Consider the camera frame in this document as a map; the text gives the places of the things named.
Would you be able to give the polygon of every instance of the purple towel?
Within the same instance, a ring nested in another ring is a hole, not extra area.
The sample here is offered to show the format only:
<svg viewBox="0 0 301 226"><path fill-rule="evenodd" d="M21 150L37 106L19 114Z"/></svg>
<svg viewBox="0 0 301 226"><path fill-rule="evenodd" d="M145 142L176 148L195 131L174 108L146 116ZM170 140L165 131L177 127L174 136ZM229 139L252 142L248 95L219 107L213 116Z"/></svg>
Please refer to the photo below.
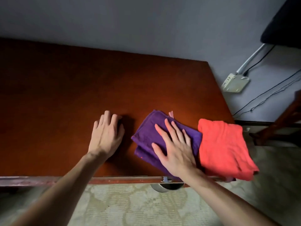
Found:
<svg viewBox="0 0 301 226"><path fill-rule="evenodd" d="M168 170L161 164L160 160L158 159L158 156L155 154L151 145L152 143L158 144L158 146L162 149L163 153L167 155L165 142L155 129L155 124L158 124L161 127L161 129L168 133L168 130L164 123L164 120L166 118L170 123L172 121L175 121L176 125L180 130L185 129L187 135L191 139L192 152L195 159L197 160L199 148L202 141L202 134L197 130L180 124L174 118L165 115L161 111L152 111L142 122L137 132L132 136L132 140L138 145L134 152L136 156L138 156L145 162L150 163L152 166L157 167L166 175L171 176Z"/></svg>

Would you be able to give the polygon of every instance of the thin black wire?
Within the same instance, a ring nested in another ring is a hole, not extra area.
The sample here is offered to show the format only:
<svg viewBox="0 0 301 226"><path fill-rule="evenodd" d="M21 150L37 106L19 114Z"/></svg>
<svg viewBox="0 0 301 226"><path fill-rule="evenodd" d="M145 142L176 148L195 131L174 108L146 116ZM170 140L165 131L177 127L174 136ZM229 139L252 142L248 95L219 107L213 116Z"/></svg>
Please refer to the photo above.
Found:
<svg viewBox="0 0 301 226"><path fill-rule="evenodd" d="M260 102L258 105L256 105L256 106L254 106L253 108L251 108L249 111L246 111L246 112L243 112L243 113L241 113L239 116L237 116L236 118L239 118L242 114L244 114L244 113L248 113L248 112L252 112L254 109L256 109L258 106L260 106L260 105L262 105L263 103L265 103L271 96L273 96L273 95L275 95L275 94L278 94L278 93L280 93L280 92L282 92L282 91L285 91L287 88L289 88L292 84L294 84L294 83L296 83L296 82L298 82L298 81L300 81L301 80L301 78L299 78L298 80L293 80L293 81L291 81L290 83L288 83L288 84L286 84L285 86L283 86L283 87L281 87L279 90L277 90L275 93L273 93L273 94L271 94L270 96L268 96L265 100L263 100L262 102Z"/></svg>
<svg viewBox="0 0 301 226"><path fill-rule="evenodd" d="M233 114L232 116L235 116L239 111L241 111L243 108L245 108L248 104L250 104L252 101L254 101L255 99L259 98L261 95L265 94L266 92L274 89L275 87L277 87L278 85L280 85L281 83L285 82L286 80L290 79L291 77L293 77L295 74L299 73L301 71L298 70L297 72L295 72L294 74L292 74L291 76L289 76L288 78L284 79L282 82L278 83L276 86L273 86L272 88L268 89L267 91L263 92L262 94L259 94L256 98L254 98L253 100L251 100L249 103L247 103L244 107L242 107L240 110L238 110L235 114Z"/></svg>
<svg viewBox="0 0 301 226"><path fill-rule="evenodd" d="M257 63L255 63L253 66L251 66L250 68L248 68L244 73L243 73L243 76L248 76L248 73L249 73L249 70L251 69L251 68L253 68L254 66L256 66L258 63L260 63L270 52L271 52L271 50L273 50L274 49L274 47L275 47L276 45L274 45L262 58L261 58L261 60L259 60Z"/></svg>

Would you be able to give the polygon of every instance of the hand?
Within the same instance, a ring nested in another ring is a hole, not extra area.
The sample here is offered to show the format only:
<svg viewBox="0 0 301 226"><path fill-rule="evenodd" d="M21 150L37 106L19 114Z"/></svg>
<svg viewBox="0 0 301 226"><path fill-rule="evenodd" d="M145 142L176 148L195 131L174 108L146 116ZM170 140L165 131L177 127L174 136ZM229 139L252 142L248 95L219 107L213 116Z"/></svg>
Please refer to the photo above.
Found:
<svg viewBox="0 0 301 226"><path fill-rule="evenodd" d="M100 120L94 122L88 153L96 155L104 153L107 158L115 153L124 135L122 124L117 131L117 123L120 119L121 116L116 114L111 118L110 111L105 111Z"/></svg>
<svg viewBox="0 0 301 226"><path fill-rule="evenodd" d="M168 120L165 119L165 125L172 140L157 124L155 124L155 128L166 144L167 156L163 154L157 144L152 143L152 147L162 165L173 176L181 178L182 176L185 176L185 173L189 172L189 170L196 168L195 159L191 149L190 137L184 129L181 132L174 121L171 122L171 126Z"/></svg>

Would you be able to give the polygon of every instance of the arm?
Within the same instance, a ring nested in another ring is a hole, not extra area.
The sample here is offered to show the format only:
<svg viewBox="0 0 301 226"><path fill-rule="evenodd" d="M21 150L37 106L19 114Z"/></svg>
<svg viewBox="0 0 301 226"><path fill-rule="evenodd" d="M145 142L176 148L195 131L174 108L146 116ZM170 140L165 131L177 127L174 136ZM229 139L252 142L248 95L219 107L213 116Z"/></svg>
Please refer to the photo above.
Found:
<svg viewBox="0 0 301 226"><path fill-rule="evenodd" d="M117 131L120 118L116 114L111 118L110 112L105 111L94 122L88 153L12 226L67 225L89 180L121 143L124 128L120 125Z"/></svg>
<svg viewBox="0 0 301 226"><path fill-rule="evenodd" d="M165 156L159 146L153 143L152 146L156 155L172 175L181 178L204 199L224 225L279 225L239 196L208 178L201 170L198 170L192 154L190 138L185 130L183 129L181 132L174 122L171 126L167 119L165 125L172 140L165 131L155 125L167 148L167 156Z"/></svg>

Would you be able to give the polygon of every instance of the folded red cloth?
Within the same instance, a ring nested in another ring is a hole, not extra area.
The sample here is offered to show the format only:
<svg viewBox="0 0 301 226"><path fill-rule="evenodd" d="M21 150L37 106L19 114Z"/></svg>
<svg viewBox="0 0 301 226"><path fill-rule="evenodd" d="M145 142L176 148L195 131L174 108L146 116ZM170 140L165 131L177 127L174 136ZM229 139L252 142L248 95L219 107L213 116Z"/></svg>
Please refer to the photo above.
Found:
<svg viewBox="0 0 301 226"><path fill-rule="evenodd" d="M198 130L203 133L200 161L206 175L253 179L259 169L250 158L240 125L200 119Z"/></svg>

